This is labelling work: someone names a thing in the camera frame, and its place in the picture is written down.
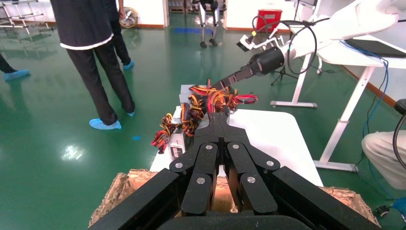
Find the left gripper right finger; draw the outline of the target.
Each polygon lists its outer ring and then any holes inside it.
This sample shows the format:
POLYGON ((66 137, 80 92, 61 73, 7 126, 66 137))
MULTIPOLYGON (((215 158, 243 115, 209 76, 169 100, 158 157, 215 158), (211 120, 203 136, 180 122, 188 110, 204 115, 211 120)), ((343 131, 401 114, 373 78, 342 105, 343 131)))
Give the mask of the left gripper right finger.
POLYGON ((252 146, 244 129, 227 123, 223 114, 224 167, 232 198, 239 212, 273 215, 278 204, 268 185, 281 164, 252 146))

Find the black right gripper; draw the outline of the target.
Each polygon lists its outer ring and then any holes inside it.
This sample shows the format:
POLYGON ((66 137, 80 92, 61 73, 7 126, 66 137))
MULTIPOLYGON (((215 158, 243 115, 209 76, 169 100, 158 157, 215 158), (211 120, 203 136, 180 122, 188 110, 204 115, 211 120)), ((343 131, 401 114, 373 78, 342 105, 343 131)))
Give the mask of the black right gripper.
POLYGON ((284 65, 285 56, 284 53, 277 47, 267 49, 261 53, 257 53, 251 57, 248 61, 248 67, 242 68, 235 73, 221 79, 217 83, 213 84, 213 88, 216 90, 222 90, 231 86, 239 81, 248 79, 253 75, 268 74, 277 68, 284 65))

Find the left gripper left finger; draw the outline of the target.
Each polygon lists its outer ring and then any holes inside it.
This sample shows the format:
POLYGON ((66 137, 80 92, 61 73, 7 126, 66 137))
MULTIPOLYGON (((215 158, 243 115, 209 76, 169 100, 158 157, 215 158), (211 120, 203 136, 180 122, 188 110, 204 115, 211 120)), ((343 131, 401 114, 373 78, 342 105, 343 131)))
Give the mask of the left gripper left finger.
POLYGON ((210 114, 209 126, 198 129, 193 145, 169 165, 169 169, 185 181, 186 188, 180 206, 183 217, 205 216, 212 210, 218 158, 223 142, 221 125, 224 123, 224 113, 210 114))

